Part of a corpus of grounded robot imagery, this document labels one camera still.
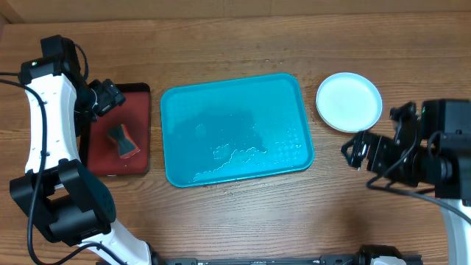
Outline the red and green sponge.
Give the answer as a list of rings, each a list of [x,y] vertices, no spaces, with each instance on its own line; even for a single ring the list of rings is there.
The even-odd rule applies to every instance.
[[[107,131],[107,137],[117,146],[120,159],[128,159],[141,151],[131,138],[125,124],[112,127]]]

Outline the light blue plastic plate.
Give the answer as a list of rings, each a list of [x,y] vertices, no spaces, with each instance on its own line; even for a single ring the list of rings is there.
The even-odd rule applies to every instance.
[[[319,85],[316,109],[333,129],[357,133],[378,122],[383,112],[383,100],[377,87],[366,77],[340,72]]]

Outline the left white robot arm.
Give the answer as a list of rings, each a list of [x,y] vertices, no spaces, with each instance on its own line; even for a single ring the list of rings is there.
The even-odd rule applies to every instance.
[[[30,108],[30,150],[23,177],[10,195],[28,218],[27,230],[75,252],[91,250],[108,264],[158,264],[152,247],[116,217],[107,186],[81,162],[83,127],[124,103],[109,79],[88,80],[82,48],[60,35],[44,38],[40,58],[22,64],[15,86]]]

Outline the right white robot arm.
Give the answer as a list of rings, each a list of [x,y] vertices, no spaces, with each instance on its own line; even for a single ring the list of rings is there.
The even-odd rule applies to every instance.
[[[470,263],[470,101],[434,99],[390,110],[393,138],[360,131],[341,147],[353,168],[367,161],[368,189],[441,208],[450,264]]]

